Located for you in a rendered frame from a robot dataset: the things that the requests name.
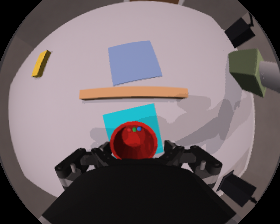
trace yellow block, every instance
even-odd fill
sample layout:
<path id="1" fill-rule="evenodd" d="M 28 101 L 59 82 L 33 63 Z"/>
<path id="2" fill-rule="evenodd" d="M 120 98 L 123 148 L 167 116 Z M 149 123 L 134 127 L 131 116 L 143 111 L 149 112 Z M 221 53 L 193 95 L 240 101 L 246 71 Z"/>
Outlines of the yellow block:
<path id="1" fill-rule="evenodd" d="M 123 86 L 80 90 L 79 95 L 81 100 L 131 97 L 187 98 L 188 89 L 160 86 Z"/>
<path id="2" fill-rule="evenodd" d="M 32 72 L 33 77 L 41 77 L 43 75 L 43 71 L 44 71 L 44 68 L 46 66 L 46 63 L 48 61 L 50 54 L 51 54 L 51 52 L 46 50 L 39 55 L 37 63 L 35 64 L 33 72 Z"/>

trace green block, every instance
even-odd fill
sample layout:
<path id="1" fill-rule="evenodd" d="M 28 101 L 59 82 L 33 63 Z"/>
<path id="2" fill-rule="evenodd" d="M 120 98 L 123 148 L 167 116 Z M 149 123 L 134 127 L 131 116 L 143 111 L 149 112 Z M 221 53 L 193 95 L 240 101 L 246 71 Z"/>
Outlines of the green block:
<path id="1" fill-rule="evenodd" d="M 229 55 L 229 72 L 248 92 L 264 97 L 266 87 L 261 84 L 259 63 L 264 61 L 258 49 L 231 52 Z"/>

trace gray floor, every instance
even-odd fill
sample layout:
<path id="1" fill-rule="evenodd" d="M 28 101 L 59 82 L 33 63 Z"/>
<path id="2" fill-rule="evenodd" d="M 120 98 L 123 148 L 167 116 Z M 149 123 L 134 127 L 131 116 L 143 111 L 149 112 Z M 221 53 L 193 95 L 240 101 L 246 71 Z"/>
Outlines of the gray floor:
<path id="1" fill-rule="evenodd" d="M 56 198 L 27 180 L 17 162 L 11 142 L 8 121 L 10 84 L 26 57 L 51 32 L 89 10 L 118 2 L 122 1 L 43 0 L 25 18 L 2 58 L 0 68 L 1 163 L 18 197 L 36 218 L 39 218 Z M 228 28 L 240 17 L 249 22 L 248 11 L 236 0 L 185 0 L 184 6 L 211 15 L 223 29 Z M 259 24 L 255 20 L 254 24 L 255 26 L 252 27 L 252 30 L 256 37 L 238 49 L 258 48 L 264 60 L 278 62 L 275 52 L 272 50 L 265 34 L 261 31 Z M 270 21 L 266 25 L 267 30 L 273 29 L 273 24 L 273 21 Z M 248 170 L 242 176 L 242 179 L 257 187 L 254 197 L 259 200 L 270 183 L 280 158 L 280 94 L 268 89 L 264 98 L 254 96 L 254 99 L 256 110 L 254 147 Z M 240 207 L 226 195 L 223 195 L 222 199 L 241 218 L 245 217 L 254 207 L 251 202 L 248 202 L 244 207 Z"/>

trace blue square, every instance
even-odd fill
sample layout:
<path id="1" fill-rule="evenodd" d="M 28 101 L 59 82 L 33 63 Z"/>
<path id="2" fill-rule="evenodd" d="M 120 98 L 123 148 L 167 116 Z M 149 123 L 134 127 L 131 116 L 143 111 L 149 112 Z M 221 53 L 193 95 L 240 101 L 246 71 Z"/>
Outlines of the blue square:
<path id="1" fill-rule="evenodd" d="M 113 86 L 162 76 L 150 41 L 122 44 L 108 51 Z"/>
<path id="2" fill-rule="evenodd" d="M 154 104 L 148 104 L 127 110 L 113 112 L 110 114 L 104 114 L 103 119 L 109 141 L 111 139 L 112 133 L 118 126 L 129 121 L 139 121 L 148 125 L 155 132 L 158 139 L 158 148 L 156 154 L 164 152 Z"/>

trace blue paper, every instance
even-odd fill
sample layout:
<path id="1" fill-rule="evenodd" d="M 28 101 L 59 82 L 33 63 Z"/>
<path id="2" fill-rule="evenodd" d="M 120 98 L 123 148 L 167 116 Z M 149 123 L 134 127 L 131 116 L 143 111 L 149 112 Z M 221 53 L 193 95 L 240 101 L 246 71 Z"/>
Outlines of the blue paper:
<path id="1" fill-rule="evenodd" d="M 113 86 L 162 76 L 150 41 L 122 44 L 108 51 Z"/>
<path id="2" fill-rule="evenodd" d="M 164 152 L 154 104 L 148 104 L 127 110 L 113 112 L 110 114 L 104 114 L 103 119 L 109 141 L 111 139 L 112 133 L 118 126 L 129 121 L 139 121 L 148 125 L 155 132 L 158 139 L 158 148 L 156 154 Z"/>

